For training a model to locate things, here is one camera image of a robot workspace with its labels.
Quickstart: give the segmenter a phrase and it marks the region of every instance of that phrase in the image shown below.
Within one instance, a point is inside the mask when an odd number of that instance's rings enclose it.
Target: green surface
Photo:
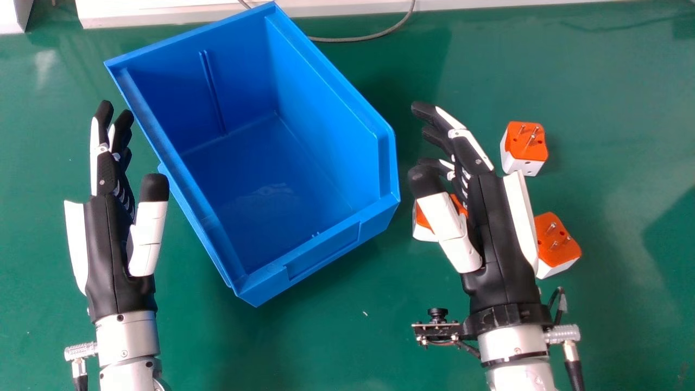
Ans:
[[[377,31],[395,15],[310,19],[311,35]],[[88,125],[124,108],[102,61],[190,26],[83,31],[39,2],[0,37],[0,390],[71,390],[63,347],[94,338],[70,267],[63,199],[85,200]],[[569,295],[588,390],[695,388],[695,5],[686,1],[414,15],[367,43],[320,45],[393,125],[401,178],[420,140],[409,104],[441,105],[494,162],[510,120],[541,122],[550,161],[528,186],[584,251],[540,282]],[[135,132],[130,174],[156,170]],[[410,238],[412,197],[388,231],[254,309],[237,299],[175,203],[157,271],[165,379],[175,390],[484,390],[454,349],[424,351],[409,324],[468,299],[437,245]],[[553,349],[558,387],[569,390]],[[96,390],[96,362],[90,364]]]

